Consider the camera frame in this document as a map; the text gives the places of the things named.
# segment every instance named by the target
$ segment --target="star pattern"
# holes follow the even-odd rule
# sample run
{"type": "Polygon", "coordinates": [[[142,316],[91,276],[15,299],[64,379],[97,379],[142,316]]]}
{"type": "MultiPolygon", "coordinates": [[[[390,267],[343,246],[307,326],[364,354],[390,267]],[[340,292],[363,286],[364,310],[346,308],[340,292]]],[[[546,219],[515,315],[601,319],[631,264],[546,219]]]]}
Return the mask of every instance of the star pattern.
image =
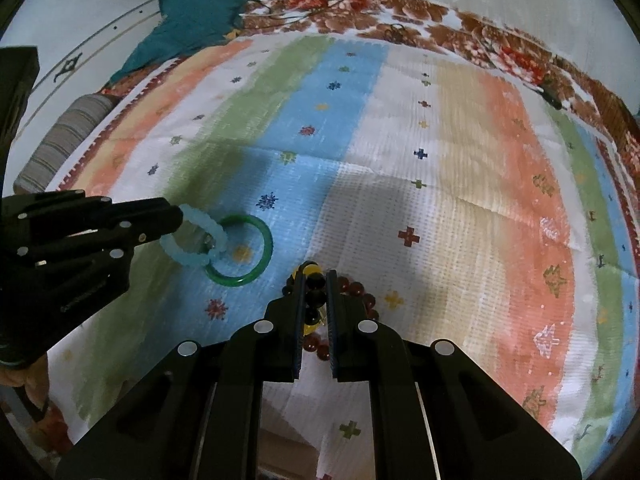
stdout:
{"type": "Polygon", "coordinates": [[[296,161],[296,154],[294,152],[282,152],[280,154],[280,161],[286,166],[289,163],[296,161]]]}
{"type": "Polygon", "coordinates": [[[316,129],[313,126],[302,126],[298,133],[302,136],[309,137],[312,136],[315,132],[316,129]]]}
{"type": "Polygon", "coordinates": [[[209,316],[210,320],[214,319],[225,319],[226,311],[228,307],[222,300],[209,300],[209,304],[204,310],[209,316]]]}
{"type": "Polygon", "coordinates": [[[262,195],[256,205],[263,211],[267,211],[267,209],[273,209],[275,207],[276,200],[276,196],[271,192],[268,195],[262,195]]]}

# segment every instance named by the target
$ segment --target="beaded bracelet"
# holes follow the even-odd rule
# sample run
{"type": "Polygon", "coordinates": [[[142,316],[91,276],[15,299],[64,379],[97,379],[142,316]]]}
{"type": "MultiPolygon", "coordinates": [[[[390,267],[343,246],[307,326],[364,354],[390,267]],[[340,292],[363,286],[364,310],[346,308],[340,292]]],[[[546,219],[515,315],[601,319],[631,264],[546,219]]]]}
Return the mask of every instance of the beaded bracelet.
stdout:
{"type": "MultiPolygon", "coordinates": [[[[305,273],[308,280],[319,280],[322,277],[324,281],[324,276],[321,273],[320,267],[315,262],[305,262],[301,266],[299,266],[291,276],[287,279],[287,285],[282,288],[282,295],[288,296],[293,293],[293,284],[295,273],[298,270],[302,270],[305,273]]],[[[340,293],[348,294],[349,296],[353,296],[354,298],[362,298],[364,303],[364,307],[367,311],[367,317],[369,319],[373,319],[377,321],[380,318],[380,314],[373,307],[376,306],[376,298],[373,294],[369,294],[365,291],[364,285],[360,282],[350,282],[346,276],[340,276],[338,278],[338,287],[340,288],[340,293]]],[[[329,342],[320,338],[320,336],[315,333],[315,330],[320,326],[321,322],[320,314],[318,314],[318,322],[313,325],[309,325],[305,322],[305,336],[302,341],[302,348],[307,352],[315,352],[318,359],[321,361],[329,360],[329,342]]]]}

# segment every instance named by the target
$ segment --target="green stripe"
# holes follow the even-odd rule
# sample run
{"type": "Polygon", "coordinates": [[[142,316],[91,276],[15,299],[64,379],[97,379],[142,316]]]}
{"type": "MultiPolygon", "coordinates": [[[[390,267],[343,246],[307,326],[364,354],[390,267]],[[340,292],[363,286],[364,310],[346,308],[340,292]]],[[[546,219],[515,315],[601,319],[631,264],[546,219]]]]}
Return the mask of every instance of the green stripe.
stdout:
{"type": "MultiPolygon", "coordinates": [[[[590,218],[589,211],[595,214],[595,221],[587,221],[593,254],[596,258],[599,254],[617,257],[618,250],[611,230],[606,199],[600,189],[591,155],[587,152],[569,118],[551,107],[547,107],[547,110],[558,126],[564,142],[572,147],[568,150],[571,156],[572,172],[574,176],[580,175],[583,179],[577,187],[585,216],[590,218]]],[[[609,427],[622,360],[623,313],[620,309],[622,304],[620,273],[615,266],[609,264],[601,269],[595,267],[595,275],[598,287],[598,318],[603,322],[597,324],[598,352],[592,370],[594,380],[591,381],[591,395],[576,433],[581,436],[588,424],[591,427],[580,440],[574,439],[573,449],[573,455],[583,471],[588,468],[600,449],[609,427]]]]}
{"type": "MultiPolygon", "coordinates": [[[[242,147],[264,133],[333,42],[327,36],[306,36],[274,54],[172,160],[174,169],[162,195],[170,203],[198,208],[215,202],[242,164],[242,147]]],[[[178,243],[198,250],[202,241],[193,234],[194,228],[184,224],[176,233],[178,243]]],[[[122,382],[130,378],[130,364],[153,319],[154,304],[170,290],[178,268],[159,244],[137,248],[128,293],[96,316],[74,370],[76,377],[82,377],[74,382],[78,388],[74,400],[89,425],[107,412],[122,382]]]]}

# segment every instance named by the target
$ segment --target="cross pattern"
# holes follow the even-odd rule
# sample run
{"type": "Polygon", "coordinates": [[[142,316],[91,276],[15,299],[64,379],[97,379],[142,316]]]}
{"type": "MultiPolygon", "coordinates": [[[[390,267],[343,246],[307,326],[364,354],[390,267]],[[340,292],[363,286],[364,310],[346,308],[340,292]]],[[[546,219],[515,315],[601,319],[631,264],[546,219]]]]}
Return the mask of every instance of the cross pattern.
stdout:
{"type": "Polygon", "coordinates": [[[404,240],[405,247],[411,247],[413,243],[420,243],[420,237],[414,235],[414,228],[409,226],[406,227],[406,231],[398,231],[398,238],[404,240]]]}
{"type": "Polygon", "coordinates": [[[560,340],[554,337],[556,333],[556,324],[549,326],[546,325],[542,332],[538,332],[534,338],[533,342],[536,347],[540,351],[540,355],[542,357],[546,357],[547,359],[551,359],[551,349],[554,346],[558,346],[560,344],[560,340]]]}
{"type": "Polygon", "coordinates": [[[400,305],[404,305],[404,299],[401,298],[397,290],[392,290],[385,296],[385,301],[389,304],[391,310],[395,310],[400,305]]]}
{"type": "Polygon", "coordinates": [[[599,325],[601,325],[601,324],[603,324],[603,323],[606,323],[606,322],[609,320],[609,318],[607,317],[607,315],[608,315],[607,309],[606,309],[606,308],[603,308],[603,309],[602,309],[602,311],[598,314],[598,319],[597,319],[597,321],[598,321],[598,324],[599,324],[599,325]]]}
{"type": "Polygon", "coordinates": [[[347,440],[350,440],[352,436],[358,436],[359,434],[361,434],[362,431],[356,428],[356,426],[357,423],[353,420],[349,421],[348,426],[346,426],[345,424],[341,424],[340,431],[342,432],[342,436],[347,440]]]}

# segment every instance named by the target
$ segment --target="colorful blanket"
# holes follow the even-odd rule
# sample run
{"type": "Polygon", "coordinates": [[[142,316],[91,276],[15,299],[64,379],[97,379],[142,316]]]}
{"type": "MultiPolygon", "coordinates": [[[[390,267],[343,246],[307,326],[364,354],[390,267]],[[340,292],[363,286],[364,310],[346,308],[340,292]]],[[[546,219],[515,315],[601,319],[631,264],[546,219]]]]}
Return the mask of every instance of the colorful blanket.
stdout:
{"type": "MultiPolygon", "coordinates": [[[[225,288],[139,248],[130,291],[49,353],[72,440],[180,341],[260,319],[313,259],[362,282],[405,339],[455,341],[585,473],[608,455],[637,407],[628,169],[606,132],[514,76],[394,43],[290,32],[166,62],[76,151],[50,189],[253,214],[274,251],[225,288]]],[[[229,238],[219,269],[243,274],[261,236],[229,238]]],[[[368,395],[305,353],[300,381],[265,385],[262,425],[316,447],[320,478],[372,478],[368,395]]]]}

